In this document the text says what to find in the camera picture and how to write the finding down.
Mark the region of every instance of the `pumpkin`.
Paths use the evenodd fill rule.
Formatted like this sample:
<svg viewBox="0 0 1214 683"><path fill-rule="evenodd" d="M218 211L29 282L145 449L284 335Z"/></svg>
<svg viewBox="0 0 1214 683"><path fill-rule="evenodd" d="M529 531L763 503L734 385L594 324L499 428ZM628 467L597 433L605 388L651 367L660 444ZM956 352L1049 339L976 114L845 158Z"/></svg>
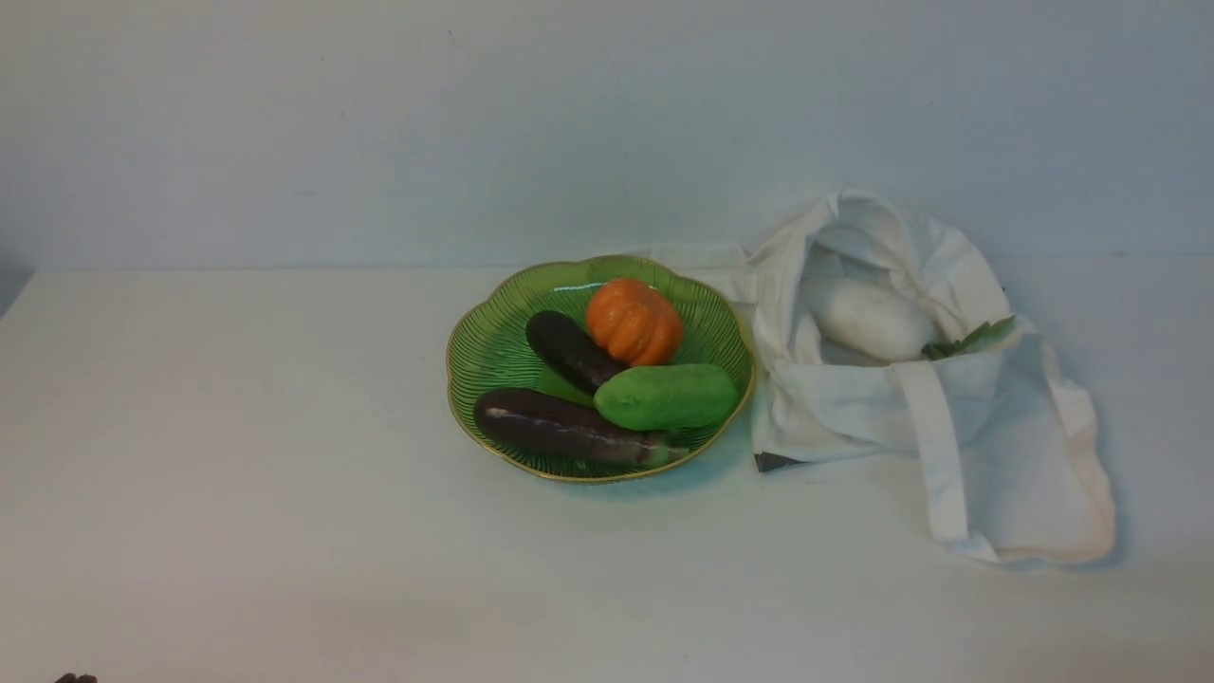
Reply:
<svg viewBox="0 0 1214 683"><path fill-rule="evenodd" d="M595 291L586 306L586 329L607 355L634 368L670 363L683 336L670 301L631 277L612 279Z"/></svg>

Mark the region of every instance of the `wall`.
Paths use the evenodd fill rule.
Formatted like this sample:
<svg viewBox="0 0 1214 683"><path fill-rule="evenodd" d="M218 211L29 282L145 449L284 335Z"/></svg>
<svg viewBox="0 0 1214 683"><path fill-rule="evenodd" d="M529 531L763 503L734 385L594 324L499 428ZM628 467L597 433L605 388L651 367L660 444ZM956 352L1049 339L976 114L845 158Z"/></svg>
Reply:
<svg viewBox="0 0 1214 683"><path fill-rule="evenodd" d="M0 267L523 263L840 184L1209 252L1208 0L0 4Z"/></svg>

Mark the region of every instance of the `purple eggplant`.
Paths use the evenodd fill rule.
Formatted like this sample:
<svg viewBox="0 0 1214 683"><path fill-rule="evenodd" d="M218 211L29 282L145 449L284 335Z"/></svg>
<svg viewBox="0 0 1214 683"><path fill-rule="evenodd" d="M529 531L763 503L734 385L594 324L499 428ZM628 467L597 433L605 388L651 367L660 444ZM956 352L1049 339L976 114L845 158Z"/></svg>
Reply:
<svg viewBox="0 0 1214 683"><path fill-rule="evenodd" d="M628 366L607 355L582 325L562 312L540 311L527 320L527 343L566 382L594 397Z"/></svg>
<svg viewBox="0 0 1214 683"><path fill-rule="evenodd" d="M594 409L531 389L486 392L472 409L481 433L503 446L537 455L653 469L687 455L660 432L632 432Z"/></svg>

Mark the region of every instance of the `bag handle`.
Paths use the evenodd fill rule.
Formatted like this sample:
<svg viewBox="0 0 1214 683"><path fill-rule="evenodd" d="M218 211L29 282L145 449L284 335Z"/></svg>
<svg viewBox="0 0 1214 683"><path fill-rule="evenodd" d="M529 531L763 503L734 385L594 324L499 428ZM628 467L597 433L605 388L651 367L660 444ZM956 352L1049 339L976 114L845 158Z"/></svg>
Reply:
<svg viewBox="0 0 1214 683"><path fill-rule="evenodd" d="M944 388L929 362L894 364L890 368L902 387L919 445L931 536L944 545L966 541L970 523L965 511L961 455Z"/></svg>

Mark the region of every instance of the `green plate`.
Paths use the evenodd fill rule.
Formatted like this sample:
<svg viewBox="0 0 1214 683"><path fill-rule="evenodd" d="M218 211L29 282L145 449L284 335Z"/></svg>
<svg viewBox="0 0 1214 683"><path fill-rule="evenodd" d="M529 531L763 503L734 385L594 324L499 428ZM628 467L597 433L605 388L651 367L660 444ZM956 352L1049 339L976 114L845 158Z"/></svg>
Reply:
<svg viewBox="0 0 1214 683"><path fill-rule="evenodd" d="M742 397L733 414L717 425L674 433L674 443L687 446L690 454L656 469L538 456L504 448L481 434L472 420L472 406L481 394L504 387L552 388L552 376L527 346L524 329L531 315L541 309L556 309L583 321L595 290L615 277L645 280L674 303L683 320L683 343L673 363L722 368ZM719 291L653 261L618 255L538 264L503 281L452 331L447 345L447 397L455 421L489 453L546 479L605 484L658 474L705 451L750 399L755 362L742 318Z"/></svg>

